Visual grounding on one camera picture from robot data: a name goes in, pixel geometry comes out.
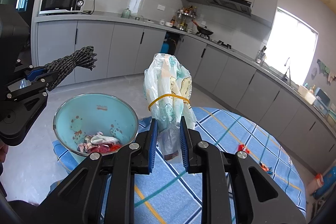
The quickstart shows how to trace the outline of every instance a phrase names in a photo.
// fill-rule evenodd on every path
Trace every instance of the light switch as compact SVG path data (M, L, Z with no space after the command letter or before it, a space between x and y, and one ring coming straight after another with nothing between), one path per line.
M160 4L157 6L157 9L158 9L158 10L161 10L161 11L164 11L165 8L166 8L165 6L162 6L162 5L160 5Z

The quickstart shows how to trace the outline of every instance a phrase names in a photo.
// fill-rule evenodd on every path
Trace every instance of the gray countertop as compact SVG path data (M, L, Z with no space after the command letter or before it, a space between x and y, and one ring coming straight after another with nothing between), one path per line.
M259 70L260 72L264 73L265 75L267 75L268 77L270 77L271 79L276 81L278 84L280 84L282 87L284 87L289 92L291 92L294 96L296 96L300 101L302 101L315 114L315 116L322 123L325 124L325 126L331 132L332 136L336 139L335 131L328 124L328 122L325 120L325 118L315 109L315 107L310 105L303 97L301 97L301 95L299 93L297 93L294 89L292 89L287 84L285 84L283 81L281 81L275 75L273 75L269 71L265 70L263 67L259 66L257 63L255 63L253 58L248 57L248 56L244 55L243 53L235 51L235 50L228 50L228 49L218 45L216 42L209 41L207 39L201 38L201 37L196 36L196 35L191 34L191 33L187 33L187 32L181 31L181 30L177 30L177 29L174 29L174 28L162 26L162 25L155 24L155 23L149 23L149 22L145 22L145 21L138 21L138 20L134 20L134 19L126 19L126 18L116 17L115 15L117 15L117 14L114 14L114 13L111 13L111 14L113 14L114 16L111 16L108 13L106 13L106 15L73 15L73 14L69 15L68 14L68 15L39 16L39 17L34 18L34 23L45 22L45 21L55 21L55 20L102 20L102 21L112 21L112 22L122 22L122 23L142 25L142 26L167 30L169 32L174 32L174 33L178 33L178 34L182 34L182 35L187 35L189 37L193 37L195 39L198 39L198 40L200 40L200 41L202 41L206 44L209 44L213 47L216 47L216 48L218 48L218 49L220 49L220 50L222 50L222 51L224 51L224 52L226 52L226 53L244 61L245 63L255 67L257 70Z

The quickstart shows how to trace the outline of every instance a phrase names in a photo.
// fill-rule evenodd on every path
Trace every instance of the plastic bag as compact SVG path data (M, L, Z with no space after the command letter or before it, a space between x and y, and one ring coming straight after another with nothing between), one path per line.
M190 99L192 78L175 56L156 54L145 70L144 95L148 104L164 94L175 94ZM157 141L164 159L181 162L180 121L183 115L188 128L195 129L196 116L187 101L176 97L163 97L151 106L152 117L157 119Z

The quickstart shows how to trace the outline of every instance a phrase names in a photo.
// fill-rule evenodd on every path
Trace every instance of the wok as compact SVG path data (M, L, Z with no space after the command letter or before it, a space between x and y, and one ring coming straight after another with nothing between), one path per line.
M203 35L210 36L213 34L212 31L208 30L207 27L203 28L200 25L197 24L196 21L192 20L192 22L197 26L197 31Z

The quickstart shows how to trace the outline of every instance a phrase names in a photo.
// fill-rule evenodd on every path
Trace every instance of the microwave door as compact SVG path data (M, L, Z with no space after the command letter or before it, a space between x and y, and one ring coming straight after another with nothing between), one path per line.
M40 13L71 12L72 7L73 0L42 0Z

